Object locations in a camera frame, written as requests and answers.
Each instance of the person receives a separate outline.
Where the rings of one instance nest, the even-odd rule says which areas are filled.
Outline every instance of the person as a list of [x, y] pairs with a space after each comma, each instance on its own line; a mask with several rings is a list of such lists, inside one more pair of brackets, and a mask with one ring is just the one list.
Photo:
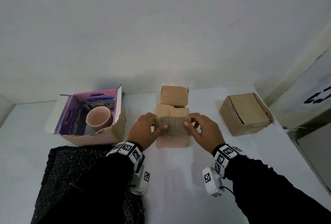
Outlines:
[[[188, 122], [184, 125], [203, 149], [213, 155], [225, 145], [217, 123], [199, 113], [189, 116], [195, 125]], [[141, 151], [146, 150], [168, 127], [161, 125], [151, 132], [154, 118], [152, 113], [140, 116], [127, 141], [136, 143]], [[114, 153], [99, 159], [39, 223], [62, 223], [63, 220], [71, 223], [122, 223], [122, 202], [132, 174], [133, 163], [127, 156]], [[225, 175], [232, 180], [235, 201], [249, 223], [331, 220], [331, 212], [261, 160], [237, 155], [230, 159]]]

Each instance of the black cable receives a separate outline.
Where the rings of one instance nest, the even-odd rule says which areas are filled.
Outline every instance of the black cable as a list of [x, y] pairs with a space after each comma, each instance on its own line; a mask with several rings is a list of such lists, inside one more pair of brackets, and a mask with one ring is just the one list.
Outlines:
[[227, 187], [219, 187], [219, 188], [220, 189], [226, 188], [226, 189], [228, 189], [234, 195], [234, 193], [229, 188], [227, 188]]

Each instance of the black long-sleeve shirt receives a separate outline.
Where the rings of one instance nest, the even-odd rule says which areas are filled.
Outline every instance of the black long-sleeve shirt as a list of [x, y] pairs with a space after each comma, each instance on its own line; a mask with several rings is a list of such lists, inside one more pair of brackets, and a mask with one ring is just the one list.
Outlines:
[[[115, 153], [99, 159], [39, 223], [122, 223], [122, 203], [132, 173], [127, 156]], [[237, 155], [229, 161], [225, 176], [233, 181], [236, 203], [250, 223], [331, 220], [330, 211], [261, 160]]]

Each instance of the person's left hand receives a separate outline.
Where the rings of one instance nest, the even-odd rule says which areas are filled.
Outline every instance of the person's left hand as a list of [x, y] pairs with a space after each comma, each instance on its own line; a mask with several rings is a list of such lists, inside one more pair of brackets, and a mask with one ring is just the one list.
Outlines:
[[143, 148], [143, 151], [145, 151], [153, 144], [156, 138], [163, 135], [168, 128], [168, 125], [162, 125], [152, 132], [151, 126], [154, 125], [155, 117], [156, 115], [150, 112], [141, 115], [138, 121], [132, 126], [126, 140], [136, 142]]

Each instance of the pink cup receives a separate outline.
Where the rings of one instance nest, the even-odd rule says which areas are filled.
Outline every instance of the pink cup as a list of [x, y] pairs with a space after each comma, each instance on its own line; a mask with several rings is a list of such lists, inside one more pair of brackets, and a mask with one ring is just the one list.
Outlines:
[[110, 110], [107, 107], [99, 106], [96, 107], [87, 114], [86, 124], [88, 124], [96, 132], [113, 123], [113, 117]]

